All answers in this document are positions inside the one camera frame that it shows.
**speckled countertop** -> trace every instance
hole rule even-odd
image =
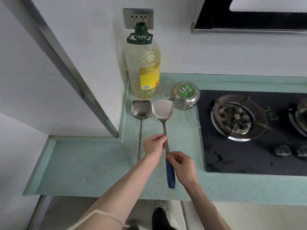
[[[307,92],[307,79],[304,77],[165,75],[172,76],[176,82],[193,82],[200,89]],[[131,101],[135,99],[129,92],[123,143],[90,139],[55,142],[48,160],[38,162],[24,194],[101,196],[137,162],[140,120],[131,115]],[[195,107],[192,115],[197,118]],[[307,205],[307,177],[207,173],[200,131],[187,112],[175,109],[172,118],[166,122],[166,128],[170,150],[183,151],[193,158],[200,184],[211,200]],[[143,120],[142,140],[162,132],[162,124],[153,115]],[[37,168],[42,164],[45,164],[43,170]],[[178,180],[175,190],[168,188],[165,157],[161,157],[140,198],[190,199]]]

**metal spatula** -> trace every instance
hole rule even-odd
[[[142,140],[142,123],[143,119],[151,116],[151,103],[149,100],[135,100],[132,102],[131,113],[134,117],[141,120],[140,138],[138,142],[138,161],[141,158],[141,140]]]
[[[153,114],[157,120],[159,120],[163,124],[164,135],[166,134],[165,123],[167,120],[171,118],[174,112],[174,103],[170,100],[159,100],[155,101],[152,104]],[[165,156],[169,154],[169,143],[168,140],[165,141]],[[175,189],[176,187],[176,179],[175,179],[175,171],[171,163],[168,159],[165,158],[166,161],[166,177],[167,184],[169,188]]]

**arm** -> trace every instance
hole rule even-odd
[[[145,139],[145,156],[126,175],[108,189],[80,219],[83,219],[95,209],[100,209],[114,214],[122,223],[125,223],[151,173],[159,163],[159,158],[164,148],[163,143],[166,139],[167,136],[163,136],[163,134]],[[122,226],[109,216],[94,214],[76,229],[120,230]]]
[[[179,182],[189,194],[204,229],[231,230],[200,186],[192,158],[183,152],[171,152],[166,157],[174,167]]]

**container lid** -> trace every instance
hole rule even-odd
[[[194,104],[200,95],[196,85],[187,81],[175,84],[172,91],[172,97],[182,104]]]
[[[135,26],[134,33],[131,33],[127,38],[127,43],[137,45],[151,44],[152,39],[153,35],[148,33],[146,23],[139,22]]]

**plastic oil bottle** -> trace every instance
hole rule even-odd
[[[125,59],[131,90],[135,96],[148,99],[158,93],[161,52],[145,23],[136,24],[127,38]]]

